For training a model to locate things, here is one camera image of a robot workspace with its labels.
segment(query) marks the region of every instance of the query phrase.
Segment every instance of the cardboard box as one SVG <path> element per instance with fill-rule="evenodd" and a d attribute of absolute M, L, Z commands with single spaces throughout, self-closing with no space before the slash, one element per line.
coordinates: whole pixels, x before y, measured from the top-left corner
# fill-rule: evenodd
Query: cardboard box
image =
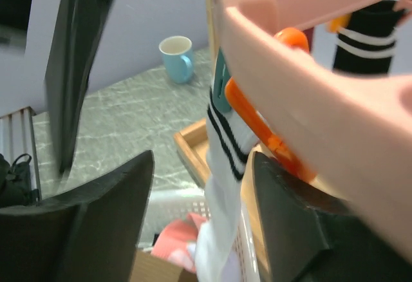
<path fill-rule="evenodd" d="M 198 282 L 198 279 L 196 274 L 138 250 L 129 282 Z"/>

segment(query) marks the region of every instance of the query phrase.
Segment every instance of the black sock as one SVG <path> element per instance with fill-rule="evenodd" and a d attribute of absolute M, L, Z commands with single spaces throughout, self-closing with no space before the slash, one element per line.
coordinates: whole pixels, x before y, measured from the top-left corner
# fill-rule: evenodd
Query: black sock
<path fill-rule="evenodd" d="M 338 34 L 333 69 L 363 75 L 388 74 L 395 52 L 395 27 L 405 10 L 393 11 L 395 1 L 383 0 L 352 13 Z"/>

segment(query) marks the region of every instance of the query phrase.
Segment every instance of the light blue cup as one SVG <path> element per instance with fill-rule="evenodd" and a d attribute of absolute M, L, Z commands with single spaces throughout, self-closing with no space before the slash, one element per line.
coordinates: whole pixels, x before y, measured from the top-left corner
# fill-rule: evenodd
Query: light blue cup
<path fill-rule="evenodd" d="M 159 44 L 163 64 L 170 78 L 177 84 L 184 84 L 193 76 L 192 41 L 184 36 L 172 36 Z"/>

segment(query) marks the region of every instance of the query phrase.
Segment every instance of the white wall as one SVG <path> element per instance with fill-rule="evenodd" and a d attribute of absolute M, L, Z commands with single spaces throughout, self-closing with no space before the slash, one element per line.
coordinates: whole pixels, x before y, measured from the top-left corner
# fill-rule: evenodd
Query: white wall
<path fill-rule="evenodd" d="M 44 111 L 44 74 L 60 0 L 33 0 L 24 54 L 0 49 L 0 116 L 25 106 Z M 160 64 L 158 43 L 186 35 L 207 45 L 205 0 L 116 0 L 90 75 L 89 90 Z"/>

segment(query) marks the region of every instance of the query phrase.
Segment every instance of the white plastic basket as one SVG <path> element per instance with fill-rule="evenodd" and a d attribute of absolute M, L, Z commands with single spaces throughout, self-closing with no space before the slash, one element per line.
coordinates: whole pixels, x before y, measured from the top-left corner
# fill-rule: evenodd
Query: white plastic basket
<path fill-rule="evenodd" d="M 140 248 L 150 247 L 155 234 L 159 234 L 173 220 L 185 218 L 189 212 L 210 218 L 203 190 L 183 189 L 152 192 L 138 246 Z M 243 203 L 234 250 L 241 262 L 243 282 L 260 282 L 252 230 Z"/>

